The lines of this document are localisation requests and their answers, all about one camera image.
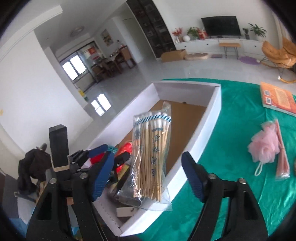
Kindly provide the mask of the red snack packet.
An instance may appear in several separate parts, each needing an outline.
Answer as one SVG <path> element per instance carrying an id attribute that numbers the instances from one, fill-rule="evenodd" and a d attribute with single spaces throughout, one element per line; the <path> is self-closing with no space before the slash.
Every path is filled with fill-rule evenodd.
<path id="1" fill-rule="evenodd" d="M 109 151 L 112 151 L 115 154 L 115 157 L 120 156 L 121 154 L 128 152 L 129 154 L 132 153 L 132 143 L 131 142 L 125 142 L 123 145 L 119 146 L 119 148 L 117 147 L 109 147 L 108 149 Z M 90 162 L 91 164 L 95 164 L 101 161 L 101 159 L 103 158 L 105 152 L 98 154 L 94 157 L 90 158 Z M 118 164 L 116 164 L 116 161 L 114 161 L 115 165 L 116 165 L 116 173 L 118 174 L 119 171 L 122 169 L 123 164 L 127 161 L 120 161 Z"/>

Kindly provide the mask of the bag of cotton swabs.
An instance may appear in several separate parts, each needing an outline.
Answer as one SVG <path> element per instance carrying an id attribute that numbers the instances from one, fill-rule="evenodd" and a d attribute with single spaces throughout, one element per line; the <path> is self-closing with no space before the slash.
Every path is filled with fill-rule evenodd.
<path id="1" fill-rule="evenodd" d="M 171 104 L 133 117 L 130 173 L 118 191 L 120 203 L 139 209 L 170 211 L 165 183 L 166 159 L 171 137 Z"/>

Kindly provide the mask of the black jacket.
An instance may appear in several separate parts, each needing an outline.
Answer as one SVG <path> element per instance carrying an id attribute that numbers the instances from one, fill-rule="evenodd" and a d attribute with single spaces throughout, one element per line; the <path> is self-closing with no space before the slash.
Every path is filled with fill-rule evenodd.
<path id="1" fill-rule="evenodd" d="M 37 179 L 40 182 L 46 180 L 46 170 L 51 168 L 51 157 L 46 152 L 46 145 L 41 148 L 31 149 L 25 157 L 18 162 L 18 192 L 22 195 L 30 195 L 37 189 L 32 182 Z"/>

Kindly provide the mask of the wooden rectangular box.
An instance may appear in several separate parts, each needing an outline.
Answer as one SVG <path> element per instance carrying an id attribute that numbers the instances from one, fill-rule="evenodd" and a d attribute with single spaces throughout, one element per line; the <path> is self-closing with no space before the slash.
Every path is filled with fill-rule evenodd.
<path id="1" fill-rule="evenodd" d="M 116 215 L 117 217 L 132 217 L 137 211 L 138 208 L 133 206 L 117 207 Z"/>

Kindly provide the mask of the pink bag bundle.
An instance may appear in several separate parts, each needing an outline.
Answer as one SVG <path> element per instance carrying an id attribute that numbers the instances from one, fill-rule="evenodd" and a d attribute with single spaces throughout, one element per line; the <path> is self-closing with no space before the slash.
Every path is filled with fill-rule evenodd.
<path id="1" fill-rule="evenodd" d="M 290 177 L 290 165 L 288 163 L 287 152 L 285 150 L 285 145 L 283 143 L 278 119 L 276 119 L 274 122 L 276 125 L 276 133 L 278 136 L 278 143 L 279 143 L 279 149 L 280 149 L 280 152 L 278 153 L 278 161 L 277 161 L 275 178 L 276 180 L 285 180 Z"/>

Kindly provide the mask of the pink mesh bath sponge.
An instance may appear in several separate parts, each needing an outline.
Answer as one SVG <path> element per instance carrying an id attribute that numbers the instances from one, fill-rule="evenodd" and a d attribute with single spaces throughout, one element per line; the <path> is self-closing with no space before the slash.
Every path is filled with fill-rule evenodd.
<path id="1" fill-rule="evenodd" d="M 265 164 L 273 163 L 276 155 L 280 152 L 275 122 L 267 121 L 261 127 L 262 130 L 251 138 L 251 143 L 247 147 L 252 156 L 252 161 L 258 163 L 254 172 L 255 177 L 261 174 Z"/>

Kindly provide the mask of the green tablecloth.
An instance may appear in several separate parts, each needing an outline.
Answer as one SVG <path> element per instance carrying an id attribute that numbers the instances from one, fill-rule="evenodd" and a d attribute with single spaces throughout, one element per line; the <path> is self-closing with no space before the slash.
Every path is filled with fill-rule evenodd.
<path id="1" fill-rule="evenodd" d="M 263 166 L 255 176 L 257 164 L 248 152 L 251 137 L 266 121 L 278 120 L 290 166 L 295 162 L 295 117 L 263 107 L 257 84 L 219 80 L 222 108 L 215 128 L 199 163 L 221 179 L 244 178 L 251 187 L 264 216 L 267 230 L 273 233 L 295 203 L 295 175 L 277 180 L 276 163 Z M 143 233 L 140 240 L 187 240 L 203 204 L 185 184 L 172 202 Z"/>

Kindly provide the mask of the dining table with chairs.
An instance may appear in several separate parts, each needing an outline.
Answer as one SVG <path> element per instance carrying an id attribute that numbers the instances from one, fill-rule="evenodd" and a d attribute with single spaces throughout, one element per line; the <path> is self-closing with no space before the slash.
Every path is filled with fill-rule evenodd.
<path id="1" fill-rule="evenodd" d="M 130 69 L 137 65 L 128 46 L 119 48 L 112 57 L 99 60 L 91 67 L 91 70 L 94 73 L 94 78 L 98 82 L 105 76 L 113 77 L 115 72 L 122 74 L 122 64 L 125 64 Z"/>

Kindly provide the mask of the white cardboard box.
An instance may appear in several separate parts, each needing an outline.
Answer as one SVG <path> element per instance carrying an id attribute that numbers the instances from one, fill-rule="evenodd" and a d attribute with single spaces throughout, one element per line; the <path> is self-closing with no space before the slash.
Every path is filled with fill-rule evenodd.
<path id="1" fill-rule="evenodd" d="M 171 103 L 172 127 L 164 183 L 174 199 L 187 177 L 181 165 L 183 152 L 190 152 L 199 161 L 214 130 L 221 111 L 221 86 L 194 81 L 160 81 L 150 84 L 135 97 L 88 146 L 117 145 L 131 136 L 132 118 L 161 107 L 161 101 Z M 94 206 L 115 236 L 125 237 L 144 232 L 161 215 L 156 202 L 147 200 L 127 221 L 118 218 L 115 205 L 104 190 Z"/>

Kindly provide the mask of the orange book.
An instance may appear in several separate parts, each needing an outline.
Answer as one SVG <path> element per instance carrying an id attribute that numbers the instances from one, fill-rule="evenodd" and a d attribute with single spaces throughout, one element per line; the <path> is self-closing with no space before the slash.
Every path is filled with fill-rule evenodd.
<path id="1" fill-rule="evenodd" d="M 262 105 L 291 116 L 296 115 L 295 95 L 277 86 L 261 82 L 260 94 Z"/>

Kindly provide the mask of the brown cardboard box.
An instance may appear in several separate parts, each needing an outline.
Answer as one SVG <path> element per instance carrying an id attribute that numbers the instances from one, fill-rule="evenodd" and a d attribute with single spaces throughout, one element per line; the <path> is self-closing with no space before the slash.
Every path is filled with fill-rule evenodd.
<path id="1" fill-rule="evenodd" d="M 187 51 L 185 49 L 165 52 L 161 55 L 162 62 L 181 61 L 185 59 Z"/>

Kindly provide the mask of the dark tall bookshelf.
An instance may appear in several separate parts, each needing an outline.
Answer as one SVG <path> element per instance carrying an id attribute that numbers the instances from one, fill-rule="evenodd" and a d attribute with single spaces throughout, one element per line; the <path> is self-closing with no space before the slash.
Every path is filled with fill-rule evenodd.
<path id="1" fill-rule="evenodd" d="M 156 5 L 151 0 L 126 2 L 142 28 L 156 58 L 175 51 L 175 44 Z"/>

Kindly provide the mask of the oval cat scratcher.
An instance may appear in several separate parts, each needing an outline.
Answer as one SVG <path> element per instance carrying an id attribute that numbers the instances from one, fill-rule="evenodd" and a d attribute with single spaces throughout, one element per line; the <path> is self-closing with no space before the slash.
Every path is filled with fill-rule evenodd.
<path id="1" fill-rule="evenodd" d="M 208 59 L 208 53 L 193 53 L 193 54 L 186 54 L 184 59 L 187 61 L 196 61 L 196 60 L 205 60 Z"/>

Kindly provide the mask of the red flower vase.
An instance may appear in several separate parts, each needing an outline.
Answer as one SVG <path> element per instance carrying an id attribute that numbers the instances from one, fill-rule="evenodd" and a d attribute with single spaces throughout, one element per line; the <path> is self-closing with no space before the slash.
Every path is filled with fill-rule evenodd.
<path id="1" fill-rule="evenodd" d="M 175 30 L 172 31 L 172 35 L 175 37 L 176 43 L 182 42 L 182 32 L 182 28 L 175 28 Z"/>

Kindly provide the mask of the purple round floor mat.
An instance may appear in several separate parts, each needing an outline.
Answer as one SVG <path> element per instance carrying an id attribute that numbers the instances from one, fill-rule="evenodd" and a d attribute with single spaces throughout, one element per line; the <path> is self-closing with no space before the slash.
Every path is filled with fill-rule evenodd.
<path id="1" fill-rule="evenodd" d="M 260 61 L 258 59 L 255 59 L 253 57 L 249 57 L 249 56 L 242 56 L 239 58 L 239 60 L 242 63 L 248 64 L 248 65 L 259 65 Z"/>

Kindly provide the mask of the small wooden bench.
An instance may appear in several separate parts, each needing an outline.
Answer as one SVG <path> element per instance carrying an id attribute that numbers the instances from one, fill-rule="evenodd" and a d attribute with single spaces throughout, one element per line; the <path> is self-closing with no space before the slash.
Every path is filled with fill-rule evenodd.
<path id="1" fill-rule="evenodd" d="M 241 48 L 241 44 L 239 43 L 219 43 L 219 46 L 224 49 L 225 58 L 227 58 L 227 51 L 229 48 L 233 48 L 236 58 L 239 59 L 238 48 Z"/>

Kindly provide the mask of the orange lounge chair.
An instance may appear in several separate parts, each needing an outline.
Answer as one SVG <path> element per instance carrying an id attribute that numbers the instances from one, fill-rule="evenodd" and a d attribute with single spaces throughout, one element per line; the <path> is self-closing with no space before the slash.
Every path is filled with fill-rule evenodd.
<path id="1" fill-rule="evenodd" d="M 266 59 L 279 68 L 292 68 L 295 65 L 295 43 L 287 38 L 282 39 L 282 48 L 276 49 L 268 41 L 262 44 L 262 52 Z"/>

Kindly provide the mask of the black flat television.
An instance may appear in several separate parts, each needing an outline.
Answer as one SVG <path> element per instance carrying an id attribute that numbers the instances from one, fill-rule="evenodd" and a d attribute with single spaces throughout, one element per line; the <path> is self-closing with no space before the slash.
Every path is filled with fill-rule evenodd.
<path id="1" fill-rule="evenodd" d="M 211 16 L 201 20 L 209 37 L 241 36 L 236 16 Z"/>

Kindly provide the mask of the green potted plant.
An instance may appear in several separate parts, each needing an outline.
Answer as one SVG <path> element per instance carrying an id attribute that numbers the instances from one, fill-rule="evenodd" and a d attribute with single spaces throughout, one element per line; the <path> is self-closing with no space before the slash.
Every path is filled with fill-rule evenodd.
<path id="1" fill-rule="evenodd" d="M 250 25 L 250 31 L 254 33 L 256 40 L 263 41 L 263 39 L 266 38 L 267 31 L 263 27 L 259 27 L 257 24 L 251 24 Z"/>

